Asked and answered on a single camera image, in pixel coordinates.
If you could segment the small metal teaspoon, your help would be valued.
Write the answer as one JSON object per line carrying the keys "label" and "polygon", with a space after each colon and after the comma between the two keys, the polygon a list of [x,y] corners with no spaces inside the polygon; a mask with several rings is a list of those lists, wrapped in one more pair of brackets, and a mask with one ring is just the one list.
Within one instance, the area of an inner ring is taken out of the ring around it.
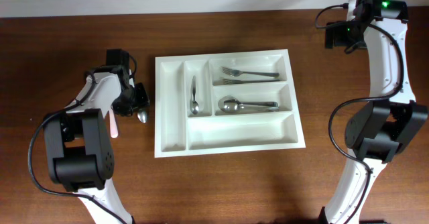
{"label": "small metal teaspoon", "polygon": [[192,77],[192,82],[190,86],[190,112],[193,115],[197,115],[199,112],[199,104],[196,101],[196,76]]}
{"label": "small metal teaspoon", "polygon": [[142,122],[142,123],[146,123],[147,122],[147,112],[144,109],[140,109],[137,112],[137,118]]}

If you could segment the pink plastic knife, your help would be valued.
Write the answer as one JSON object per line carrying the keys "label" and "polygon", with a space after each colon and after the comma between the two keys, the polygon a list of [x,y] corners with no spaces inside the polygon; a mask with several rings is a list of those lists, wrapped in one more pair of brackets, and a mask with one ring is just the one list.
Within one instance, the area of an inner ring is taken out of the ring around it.
{"label": "pink plastic knife", "polygon": [[117,138],[119,136],[119,130],[117,127],[117,122],[115,119],[115,114],[113,110],[109,111],[109,123],[110,123],[110,135],[112,138]]}

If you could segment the metal fork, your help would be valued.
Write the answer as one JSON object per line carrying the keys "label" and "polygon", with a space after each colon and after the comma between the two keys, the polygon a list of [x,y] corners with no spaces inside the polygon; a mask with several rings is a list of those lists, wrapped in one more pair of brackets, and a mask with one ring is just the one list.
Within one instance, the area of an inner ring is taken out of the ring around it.
{"label": "metal fork", "polygon": [[273,79],[273,80],[237,80],[237,79],[231,79],[231,78],[221,79],[221,85],[239,85],[239,84],[263,83],[263,82],[280,82],[280,79]]}
{"label": "metal fork", "polygon": [[242,71],[232,68],[227,68],[222,66],[221,67],[222,73],[225,73],[229,76],[241,76],[242,74],[252,74],[257,76],[268,76],[268,77],[279,77],[280,74],[276,72],[249,72],[249,71]]}

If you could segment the large metal spoon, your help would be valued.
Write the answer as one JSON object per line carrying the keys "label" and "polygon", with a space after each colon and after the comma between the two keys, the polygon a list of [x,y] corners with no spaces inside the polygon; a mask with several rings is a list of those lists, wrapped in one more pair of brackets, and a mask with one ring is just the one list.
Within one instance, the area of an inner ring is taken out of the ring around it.
{"label": "large metal spoon", "polygon": [[238,105],[236,102],[225,101],[218,102],[219,109],[224,113],[238,113],[240,111],[277,111],[278,107],[260,107],[251,105]]}
{"label": "large metal spoon", "polygon": [[275,101],[264,101],[264,102],[243,102],[239,101],[233,96],[225,96],[220,102],[224,103],[225,101],[236,102],[238,105],[251,105],[251,106],[260,106],[260,107],[278,107],[278,103]]}

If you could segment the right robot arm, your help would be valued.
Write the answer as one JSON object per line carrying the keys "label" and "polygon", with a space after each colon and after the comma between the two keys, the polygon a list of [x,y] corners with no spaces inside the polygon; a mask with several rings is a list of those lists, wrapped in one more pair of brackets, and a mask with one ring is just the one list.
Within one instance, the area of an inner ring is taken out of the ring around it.
{"label": "right robot arm", "polygon": [[408,7],[396,0],[349,0],[344,21],[316,24],[325,31],[325,48],[343,47],[345,54],[366,49],[370,94],[338,105],[364,106],[347,122],[346,165],[334,196],[318,216],[319,223],[358,223],[364,202],[381,171],[402,153],[428,118],[416,102],[406,64]]}

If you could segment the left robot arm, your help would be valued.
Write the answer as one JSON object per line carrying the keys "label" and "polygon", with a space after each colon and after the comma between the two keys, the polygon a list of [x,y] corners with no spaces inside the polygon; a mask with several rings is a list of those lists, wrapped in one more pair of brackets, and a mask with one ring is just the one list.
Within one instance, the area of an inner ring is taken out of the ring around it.
{"label": "left robot arm", "polygon": [[95,223],[134,223],[113,184],[115,158],[111,139],[118,137],[115,116],[131,117],[150,104],[135,82],[136,60],[122,49],[107,50],[104,65],[85,74],[79,94],[42,124],[52,182],[64,197],[76,197]]}

